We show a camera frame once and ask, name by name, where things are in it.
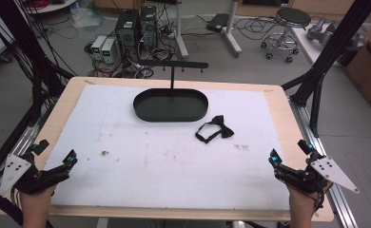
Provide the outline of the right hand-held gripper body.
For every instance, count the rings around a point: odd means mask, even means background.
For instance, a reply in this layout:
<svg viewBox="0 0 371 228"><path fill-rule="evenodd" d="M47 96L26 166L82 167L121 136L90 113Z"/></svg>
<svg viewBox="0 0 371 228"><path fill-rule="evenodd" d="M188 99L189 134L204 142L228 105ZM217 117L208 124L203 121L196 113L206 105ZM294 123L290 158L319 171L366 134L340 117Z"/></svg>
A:
<svg viewBox="0 0 371 228"><path fill-rule="evenodd" d="M329 181L354 193L360 192L331 157L315 159L304 170L296 170L281 163L274 168L274 175L279 181L308 194L323 190Z"/></svg>

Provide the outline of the black round stool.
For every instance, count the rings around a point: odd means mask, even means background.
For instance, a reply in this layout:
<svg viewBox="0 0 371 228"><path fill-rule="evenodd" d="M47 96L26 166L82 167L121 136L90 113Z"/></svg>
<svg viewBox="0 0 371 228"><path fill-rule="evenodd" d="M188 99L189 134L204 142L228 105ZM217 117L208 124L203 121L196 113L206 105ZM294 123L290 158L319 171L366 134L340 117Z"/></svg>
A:
<svg viewBox="0 0 371 228"><path fill-rule="evenodd" d="M298 43L290 32L293 28L305 29L310 24L311 17L300 9L282 8L276 12L275 21L277 25L283 26L283 32L273 32L267 35L261 42L261 48L268 48L265 54L267 60L273 58L273 49L287 51L285 61L290 64L293 62L293 55L300 52Z"/></svg>

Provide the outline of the black hanger stand with tray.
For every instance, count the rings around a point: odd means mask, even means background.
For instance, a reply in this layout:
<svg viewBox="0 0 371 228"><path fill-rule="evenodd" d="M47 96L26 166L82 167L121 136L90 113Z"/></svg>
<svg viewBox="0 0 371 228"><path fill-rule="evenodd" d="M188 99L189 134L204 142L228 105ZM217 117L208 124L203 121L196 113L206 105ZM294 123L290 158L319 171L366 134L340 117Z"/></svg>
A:
<svg viewBox="0 0 371 228"><path fill-rule="evenodd" d="M196 122L208 109L208 98L203 92L191 88L175 88L175 68L199 68L204 71L208 63L183 61L140 61L143 66L171 67L169 88L150 88L133 100L136 116L146 122Z"/></svg>

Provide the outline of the black flat box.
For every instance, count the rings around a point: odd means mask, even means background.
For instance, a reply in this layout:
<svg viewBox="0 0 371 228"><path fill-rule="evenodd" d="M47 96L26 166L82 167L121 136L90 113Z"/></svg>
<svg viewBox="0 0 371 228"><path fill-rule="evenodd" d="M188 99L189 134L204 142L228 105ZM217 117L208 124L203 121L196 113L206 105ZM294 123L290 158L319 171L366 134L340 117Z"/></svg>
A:
<svg viewBox="0 0 371 228"><path fill-rule="evenodd" d="M228 18L227 13L218 13L208 22L206 28L210 31L221 32L227 25Z"/></svg>

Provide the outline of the black metal frame strut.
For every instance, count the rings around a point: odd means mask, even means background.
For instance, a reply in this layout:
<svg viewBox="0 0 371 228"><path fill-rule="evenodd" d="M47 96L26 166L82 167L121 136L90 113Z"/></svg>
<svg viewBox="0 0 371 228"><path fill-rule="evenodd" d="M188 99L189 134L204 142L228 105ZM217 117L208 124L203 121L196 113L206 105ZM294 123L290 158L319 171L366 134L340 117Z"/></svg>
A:
<svg viewBox="0 0 371 228"><path fill-rule="evenodd" d="M298 90L290 96L292 103L297 106L306 106L308 98L312 97L309 129L316 138L319 137L318 120L323 80L334 62L342 54L348 41L359 30L370 13L371 0L354 0L313 66L302 76L282 85L283 90L299 86Z"/></svg>
<svg viewBox="0 0 371 228"><path fill-rule="evenodd" d="M0 0L0 19L13 36L14 43L11 44L1 31L0 39L32 84L29 124L33 125L42 118L43 105L55 104L66 87L63 81L68 82L74 74L48 58L27 22L25 10L15 0Z"/></svg>

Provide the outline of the white platform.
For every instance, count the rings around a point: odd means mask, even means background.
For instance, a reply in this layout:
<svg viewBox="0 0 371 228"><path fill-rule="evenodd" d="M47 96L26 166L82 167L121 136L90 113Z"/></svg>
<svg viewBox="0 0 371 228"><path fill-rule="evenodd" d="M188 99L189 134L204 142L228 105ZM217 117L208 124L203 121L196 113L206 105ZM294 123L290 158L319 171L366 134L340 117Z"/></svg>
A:
<svg viewBox="0 0 371 228"><path fill-rule="evenodd" d="M336 23L324 23L322 26L310 24L307 29L293 28L292 33L296 37L301 51L313 64L319 58L337 27Z"/></svg>

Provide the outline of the white table leg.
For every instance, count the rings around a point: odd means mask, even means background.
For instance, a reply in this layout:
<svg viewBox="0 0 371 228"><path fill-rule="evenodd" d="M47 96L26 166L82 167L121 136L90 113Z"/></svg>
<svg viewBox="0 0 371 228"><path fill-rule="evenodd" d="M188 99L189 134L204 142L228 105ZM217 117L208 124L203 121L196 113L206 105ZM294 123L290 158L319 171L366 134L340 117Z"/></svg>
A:
<svg viewBox="0 0 371 228"><path fill-rule="evenodd" d="M232 48L236 58L238 58L243 52L232 34L238 3L239 0L230 0L227 25L225 28L222 28L222 33L225 36L226 41L229 43L229 46Z"/></svg>
<svg viewBox="0 0 371 228"><path fill-rule="evenodd" d="M176 4L176 29L175 29L175 39L180 51L181 59L185 60L188 58L189 54L186 49L186 44L182 37L182 0L175 0Z"/></svg>

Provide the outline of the white round table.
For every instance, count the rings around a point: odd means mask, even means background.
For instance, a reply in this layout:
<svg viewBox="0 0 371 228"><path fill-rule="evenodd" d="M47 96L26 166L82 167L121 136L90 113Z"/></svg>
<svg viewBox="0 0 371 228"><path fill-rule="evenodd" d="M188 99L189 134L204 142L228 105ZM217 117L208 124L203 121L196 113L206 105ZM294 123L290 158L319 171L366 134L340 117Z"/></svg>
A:
<svg viewBox="0 0 371 228"><path fill-rule="evenodd" d="M27 0L25 10L30 14L62 10L76 5L77 0Z"/></svg>

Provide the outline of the person's left hand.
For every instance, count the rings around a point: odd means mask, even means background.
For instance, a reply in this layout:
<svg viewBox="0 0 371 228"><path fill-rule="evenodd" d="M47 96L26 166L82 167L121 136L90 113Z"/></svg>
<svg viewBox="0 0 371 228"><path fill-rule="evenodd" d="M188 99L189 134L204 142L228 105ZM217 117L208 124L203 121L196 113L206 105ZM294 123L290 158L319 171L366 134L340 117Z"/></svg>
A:
<svg viewBox="0 0 371 228"><path fill-rule="evenodd" d="M56 186L52 185L51 187L42 190L39 193L34 193L31 195L27 193L21 193L20 200L22 209L24 211L32 209L49 209L51 197L53 196L55 189Z"/></svg>

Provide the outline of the black bow tie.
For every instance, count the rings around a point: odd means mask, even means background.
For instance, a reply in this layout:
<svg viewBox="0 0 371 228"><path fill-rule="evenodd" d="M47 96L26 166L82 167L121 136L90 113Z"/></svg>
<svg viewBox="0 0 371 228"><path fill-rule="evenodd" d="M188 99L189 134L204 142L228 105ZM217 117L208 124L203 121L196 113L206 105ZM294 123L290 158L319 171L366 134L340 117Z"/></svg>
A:
<svg viewBox="0 0 371 228"><path fill-rule="evenodd" d="M220 129L214 132L207 138L204 138L200 131L208 124L211 125L218 125ZM197 132L195 133L195 137L203 143L210 143L213 139L215 139L218 135L220 135L223 139L230 138L234 135L234 131L225 125L225 117L223 115L215 116L210 122L204 123L202 126L199 127Z"/></svg>

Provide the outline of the person's right hand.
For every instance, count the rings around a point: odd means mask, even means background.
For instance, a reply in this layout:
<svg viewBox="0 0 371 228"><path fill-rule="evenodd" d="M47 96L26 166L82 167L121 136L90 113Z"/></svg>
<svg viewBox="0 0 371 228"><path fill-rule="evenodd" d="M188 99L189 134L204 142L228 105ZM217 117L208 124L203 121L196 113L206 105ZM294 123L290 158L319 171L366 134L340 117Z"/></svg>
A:
<svg viewBox="0 0 371 228"><path fill-rule="evenodd" d="M290 185L286 187L289 191L289 206L291 209L314 209L316 203L320 201L318 192L308 194Z"/></svg>

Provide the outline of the white power supply unit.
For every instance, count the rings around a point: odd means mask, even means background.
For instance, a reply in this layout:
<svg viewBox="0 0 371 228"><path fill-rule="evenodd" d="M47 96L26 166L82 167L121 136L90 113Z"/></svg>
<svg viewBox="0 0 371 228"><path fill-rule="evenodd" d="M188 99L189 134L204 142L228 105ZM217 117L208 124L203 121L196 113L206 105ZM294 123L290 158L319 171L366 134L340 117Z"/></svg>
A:
<svg viewBox="0 0 371 228"><path fill-rule="evenodd" d="M113 64L117 57L117 50L115 40L107 38L102 47L102 55L106 64Z"/></svg>
<svg viewBox="0 0 371 228"><path fill-rule="evenodd" d="M97 61L103 60L102 47L106 41L106 35L99 35L91 45L92 56Z"/></svg>

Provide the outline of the clear plastic bag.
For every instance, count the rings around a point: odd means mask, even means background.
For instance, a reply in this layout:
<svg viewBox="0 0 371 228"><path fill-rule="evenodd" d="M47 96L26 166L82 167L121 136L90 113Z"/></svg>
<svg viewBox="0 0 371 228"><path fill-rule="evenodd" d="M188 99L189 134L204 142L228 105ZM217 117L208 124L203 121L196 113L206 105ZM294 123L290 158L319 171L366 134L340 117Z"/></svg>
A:
<svg viewBox="0 0 371 228"><path fill-rule="evenodd" d="M72 24L76 29L99 28L104 18L92 9L71 9Z"/></svg>

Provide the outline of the aluminium rail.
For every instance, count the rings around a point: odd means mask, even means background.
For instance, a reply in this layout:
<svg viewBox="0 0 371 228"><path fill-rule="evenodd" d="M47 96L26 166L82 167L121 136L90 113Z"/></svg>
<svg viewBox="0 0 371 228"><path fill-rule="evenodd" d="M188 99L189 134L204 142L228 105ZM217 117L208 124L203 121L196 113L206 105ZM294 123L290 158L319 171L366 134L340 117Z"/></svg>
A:
<svg viewBox="0 0 371 228"><path fill-rule="evenodd" d="M315 136L309 126L310 112L304 106L300 107L293 103L290 103L290 106L303 134L303 138L308 143L312 143L322 155L326 155L321 139ZM338 223L339 227L359 228L342 188L339 185L334 184L328 190L326 195L331 207L332 215L334 216L334 219Z"/></svg>
<svg viewBox="0 0 371 228"><path fill-rule="evenodd" d="M0 147L0 170L4 167L7 155L21 155L37 138L42 124L48 115L48 108L43 105L38 117L32 114L31 106L19 122L13 126L12 131Z"/></svg>

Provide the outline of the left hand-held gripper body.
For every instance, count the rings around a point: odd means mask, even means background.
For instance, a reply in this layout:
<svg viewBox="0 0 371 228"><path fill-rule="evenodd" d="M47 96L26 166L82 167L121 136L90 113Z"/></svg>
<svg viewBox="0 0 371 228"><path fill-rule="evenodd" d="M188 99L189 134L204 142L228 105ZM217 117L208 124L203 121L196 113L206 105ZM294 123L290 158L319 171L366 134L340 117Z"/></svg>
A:
<svg viewBox="0 0 371 228"><path fill-rule="evenodd" d="M50 170L39 171L29 154L25 159L16 155L8 155L0 183L0 195L4 196L12 188L27 194L39 193L69 178L64 171L63 163Z"/></svg>

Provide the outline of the black computer tower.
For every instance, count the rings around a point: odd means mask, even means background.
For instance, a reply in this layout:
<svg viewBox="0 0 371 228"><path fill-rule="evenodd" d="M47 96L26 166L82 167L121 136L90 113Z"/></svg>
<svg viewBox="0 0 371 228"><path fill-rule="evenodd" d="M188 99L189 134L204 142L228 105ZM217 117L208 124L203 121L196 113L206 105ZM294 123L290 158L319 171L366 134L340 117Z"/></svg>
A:
<svg viewBox="0 0 371 228"><path fill-rule="evenodd" d="M117 40L125 47L135 47L139 38L139 11L123 9L118 17L115 32Z"/></svg>
<svg viewBox="0 0 371 228"><path fill-rule="evenodd" d="M141 40L144 46L154 49L157 45L157 8L142 6L140 10Z"/></svg>

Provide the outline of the white table mat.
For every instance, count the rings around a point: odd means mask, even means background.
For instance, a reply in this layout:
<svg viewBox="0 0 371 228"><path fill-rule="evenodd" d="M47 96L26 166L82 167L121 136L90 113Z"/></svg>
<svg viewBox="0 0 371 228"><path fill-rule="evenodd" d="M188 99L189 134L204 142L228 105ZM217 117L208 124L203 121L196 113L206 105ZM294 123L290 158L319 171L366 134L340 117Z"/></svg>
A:
<svg viewBox="0 0 371 228"><path fill-rule="evenodd" d="M268 162L279 138L262 92L207 89L198 122L149 123L134 113L138 86L87 85L47 168L73 149L78 162L58 184L55 205L285 210L288 192ZM234 131L210 143L195 133L223 115Z"/></svg>

